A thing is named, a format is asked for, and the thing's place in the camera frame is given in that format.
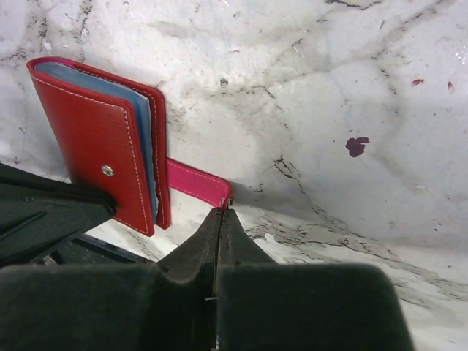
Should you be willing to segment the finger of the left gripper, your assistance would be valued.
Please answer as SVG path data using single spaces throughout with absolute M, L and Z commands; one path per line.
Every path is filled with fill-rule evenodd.
M 110 220 L 106 192 L 1 165 L 1 266 L 35 263 Z

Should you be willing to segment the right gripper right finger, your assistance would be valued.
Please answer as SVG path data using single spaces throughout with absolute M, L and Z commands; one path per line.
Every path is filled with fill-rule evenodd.
M 373 265 L 281 265 L 225 211 L 216 273 L 221 350 L 412 350 L 390 279 Z

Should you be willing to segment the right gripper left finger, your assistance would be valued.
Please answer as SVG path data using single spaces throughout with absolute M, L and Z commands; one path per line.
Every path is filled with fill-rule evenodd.
M 3 350 L 211 350 L 222 211 L 157 263 L 1 270 Z

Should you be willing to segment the red card holder wallet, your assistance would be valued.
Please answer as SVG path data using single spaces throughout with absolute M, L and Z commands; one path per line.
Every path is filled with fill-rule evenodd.
M 167 156 L 159 89 L 58 56 L 27 68 L 71 181 L 111 195 L 117 221 L 146 236 L 168 228 L 171 190 L 227 207 L 228 181 Z

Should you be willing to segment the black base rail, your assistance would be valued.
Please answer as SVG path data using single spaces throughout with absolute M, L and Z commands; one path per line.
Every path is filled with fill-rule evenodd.
M 101 263 L 151 263 L 151 260 L 101 239 L 83 234 L 34 262 L 35 265 Z

